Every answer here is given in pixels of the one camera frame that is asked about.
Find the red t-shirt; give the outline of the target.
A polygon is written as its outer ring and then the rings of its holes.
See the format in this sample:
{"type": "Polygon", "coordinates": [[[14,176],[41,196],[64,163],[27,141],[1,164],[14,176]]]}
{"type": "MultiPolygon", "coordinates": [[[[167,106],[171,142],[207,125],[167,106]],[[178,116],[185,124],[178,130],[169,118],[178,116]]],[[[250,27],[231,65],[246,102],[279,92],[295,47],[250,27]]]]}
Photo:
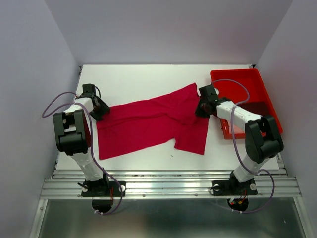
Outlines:
{"type": "Polygon", "coordinates": [[[196,83],[172,93],[113,106],[97,122],[99,159],[121,156],[174,140],[178,150],[205,153],[209,120],[196,116],[196,83]]]}

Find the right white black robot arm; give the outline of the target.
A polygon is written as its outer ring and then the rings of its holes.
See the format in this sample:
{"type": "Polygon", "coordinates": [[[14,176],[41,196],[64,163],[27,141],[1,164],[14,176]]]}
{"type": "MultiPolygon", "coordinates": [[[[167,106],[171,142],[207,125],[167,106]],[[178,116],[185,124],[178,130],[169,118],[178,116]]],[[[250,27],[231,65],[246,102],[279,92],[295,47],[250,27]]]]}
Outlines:
{"type": "Polygon", "coordinates": [[[269,159],[284,149],[274,116],[261,116],[242,108],[240,103],[220,98],[213,85],[201,87],[199,92],[197,116],[209,118],[214,115],[245,133],[246,156],[238,157],[240,164],[230,173],[229,179],[213,181],[210,193],[214,196],[256,195],[254,177],[269,159]]]}

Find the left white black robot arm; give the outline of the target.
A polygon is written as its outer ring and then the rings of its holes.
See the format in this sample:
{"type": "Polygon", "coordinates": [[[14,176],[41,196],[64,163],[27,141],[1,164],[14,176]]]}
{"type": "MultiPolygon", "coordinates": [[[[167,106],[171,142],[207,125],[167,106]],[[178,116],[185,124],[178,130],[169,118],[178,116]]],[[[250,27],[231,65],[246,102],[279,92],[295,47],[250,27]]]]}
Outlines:
{"type": "Polygon", "coordinates": [[[100,98],[100,90],[94,84],[84,84],[82,90],[67,110],[53,115],[56,146],[84,173],[85,181],[78,184],[82,196],[105,197],[110,194],[110,183],[94,162],[92,129],[88,123],[93,119],[101,121],[110,112],[110,107],[100,98]]]}

